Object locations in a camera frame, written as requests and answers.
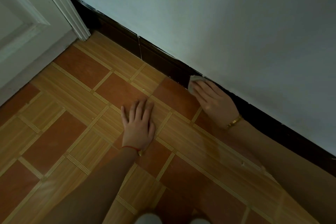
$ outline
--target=dark brown baseboard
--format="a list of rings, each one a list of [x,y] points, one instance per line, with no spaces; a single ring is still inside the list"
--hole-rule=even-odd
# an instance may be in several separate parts
[[[157,46],[121,26],[93,7],[80,0],[71,1],[89,29],[98,30],[185,88],[188,86],[191,75],[201,75],[195,69],[172,58]],[[256,129],[336,177],[336,157],[334,155],[240,97],[225,90],[220,85],[219,87],[229,94],[244,119]]]

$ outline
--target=white wall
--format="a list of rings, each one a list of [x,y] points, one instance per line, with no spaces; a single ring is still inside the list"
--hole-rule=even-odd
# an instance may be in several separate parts
[[[336,0],[83,0],[336,155]]]

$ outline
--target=bracelet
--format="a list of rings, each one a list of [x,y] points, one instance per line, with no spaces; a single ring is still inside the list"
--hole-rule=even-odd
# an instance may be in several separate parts
[[[134,149],[134,150],[137,151],[137,153],[138,153],[139,156],[142,156],[143,150],[140,150],[140,149],[138,149],[138,148],[135,148],[135,147],[133,147],[133,146],[129,146],[129,145],[125,145],[125,146],[123,146],[123,147],[121,147],[121,148],[124,148],[124,147],[132,148],[132,149]]]
[[[229,125],[226,127],[226,129],[228,130],[228,129],[232,128],[240,120],[243,120],[243,117],[241,115],[239,115],[238,118],[235,119],[233,122],[229,123]]]

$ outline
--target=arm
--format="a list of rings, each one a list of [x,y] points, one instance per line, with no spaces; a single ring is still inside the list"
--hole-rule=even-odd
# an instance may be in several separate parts
[[[142,116],[145,101],[133,103],[129,121],[121,107],[124,124],[122,148],[117,156],[89,177],[56,205],[40,222],[100,224],[109,211],[128,170],[138,156],[137,150],[145,150],[152,141],[155,126],[149,122],[153,104],[149,104]]]
[[[225,129],[238,117],[232,99],[214,83],[197,81],[192,86],[200,105],[219,127]],[[239,121],[228,132],[247,147],[321,224],[336,223],[335,177],[265,136],[245,120]]]

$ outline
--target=hand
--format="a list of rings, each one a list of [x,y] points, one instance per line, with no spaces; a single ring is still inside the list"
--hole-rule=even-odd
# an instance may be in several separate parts
[[[193,95],[206,114],[221,128],[239,116],[232,99],[211,81],[191,82]]]
[[[142,115],[146,100],[133,102],[129,111],[129,121],[125,114],[124,106],[121,107],[121,120],[124,125],[124,137],[122,146],[132,146],[145,150],[154,137],[155,125],[149,121],[154,103],[150,103]]]

